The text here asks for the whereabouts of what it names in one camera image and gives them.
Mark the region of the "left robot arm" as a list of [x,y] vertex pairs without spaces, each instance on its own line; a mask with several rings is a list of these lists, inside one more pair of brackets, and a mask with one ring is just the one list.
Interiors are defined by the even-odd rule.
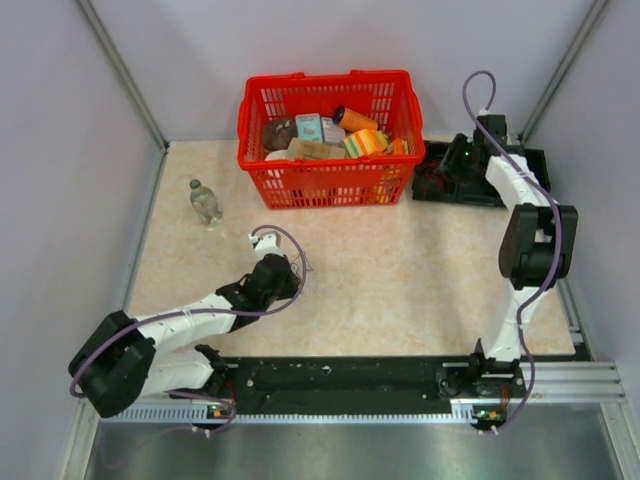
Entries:
[[187,390],[216,396],[226,387],[226,365],[202,340],[284,310],[305,279],[285,255],[267,254],[251,273],[190,305],[140,318],[113,312],[71,360],[70,392],[87,399],[103,418],[156,394]]

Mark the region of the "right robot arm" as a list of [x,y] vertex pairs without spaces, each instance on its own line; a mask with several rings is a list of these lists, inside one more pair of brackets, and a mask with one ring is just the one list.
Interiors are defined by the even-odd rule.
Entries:
[[436,172],[456,184],[483,177],[510,213],[498,252],[504,303],[469,357],[467,384],[487,396],[513,379],[526,351],[524,333],[539,301],[571,265],[575,207],[557,203],[529,168],[522,148],[510,145],[506,119],[486,110],[474,118],[473,137],[454,137]]

